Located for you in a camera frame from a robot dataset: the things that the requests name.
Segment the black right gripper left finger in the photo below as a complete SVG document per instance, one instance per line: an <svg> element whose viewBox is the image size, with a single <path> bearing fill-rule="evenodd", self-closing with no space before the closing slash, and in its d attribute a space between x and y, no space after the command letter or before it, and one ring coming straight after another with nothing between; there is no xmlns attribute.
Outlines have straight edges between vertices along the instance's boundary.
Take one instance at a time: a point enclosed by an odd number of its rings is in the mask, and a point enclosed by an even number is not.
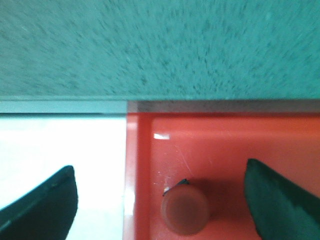
<svg viewBox="0 0 320 240"><path fill-rule="evenodd" d="M65 240L78 210L73 166L67 165L0 211L2 240Z"/></svg>

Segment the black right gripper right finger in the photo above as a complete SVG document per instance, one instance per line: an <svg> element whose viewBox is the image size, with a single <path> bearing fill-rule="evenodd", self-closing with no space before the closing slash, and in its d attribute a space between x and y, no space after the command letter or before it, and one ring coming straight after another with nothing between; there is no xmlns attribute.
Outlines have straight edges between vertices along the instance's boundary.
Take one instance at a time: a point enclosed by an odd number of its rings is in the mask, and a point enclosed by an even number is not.
<svg viewBox="0 0 320 240"><path fill-rule="evenodd" d="M263 240L318 240L320 199L263 162L249 159L244 195Z"/></svg>

